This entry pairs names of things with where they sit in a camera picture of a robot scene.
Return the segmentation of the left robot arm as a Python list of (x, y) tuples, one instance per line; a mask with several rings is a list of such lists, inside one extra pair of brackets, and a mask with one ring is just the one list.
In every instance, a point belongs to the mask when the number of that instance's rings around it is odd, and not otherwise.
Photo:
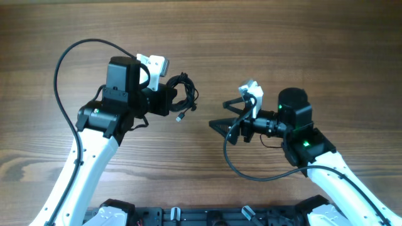
[(106, 84), (78, 113), (75, 141), (50, 196), (32, 225), (82, 225), (100, 177), (135, 119), (167, 116), (177, 90), (160, 83), (169, 61), (163, 56), (114, 56)]

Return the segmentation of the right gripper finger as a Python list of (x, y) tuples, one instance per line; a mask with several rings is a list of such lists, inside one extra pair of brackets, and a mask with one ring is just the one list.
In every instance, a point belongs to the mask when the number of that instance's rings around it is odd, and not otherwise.
[[(245, 107), (243, 109), (239, 109), (237, 107), (234, 107), (235, 104), (240, 104), (243, 103), (245, 105)], [(236, 98), (236, 99), (232, 99), (232, 100), (228, 100), (222, 103), (222, 106), (224, 109), (227, 109), (239, 116), (246, 116), (248, 113), (247, 110), (247, 100), (244, 100), (242, 97)]]
[(230, 138), (232, 137), (238, 138), (240, 128), (239, 126), (235, 125), (236, 121), (237, 119), (235, 117), (226, 119), (217, 119), (210, 121), (209, 126), (223, 137), (226, 137), (228, 134), (230, 134), (229, 136)]

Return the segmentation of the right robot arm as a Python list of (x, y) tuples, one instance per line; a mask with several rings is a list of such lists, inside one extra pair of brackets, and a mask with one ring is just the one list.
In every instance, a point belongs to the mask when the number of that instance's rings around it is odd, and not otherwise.
[(217, 119), (209, 126), (235, 145), (239, 136), (249, 142), (255, 133), (281, 138), (281, 148), (294, 169), (318, 185), (332, 203), (320, 204), (305, 215), (310, 225), (401, 225), (401, 217), (384, 205), (351, 171), (336, 147), (314, 126), (307, 93), (287, 88), (278, 95), (278, 110), (260, 108), (261, 94), (241, 89), (241, 97), (223, 107), (236, 118)]

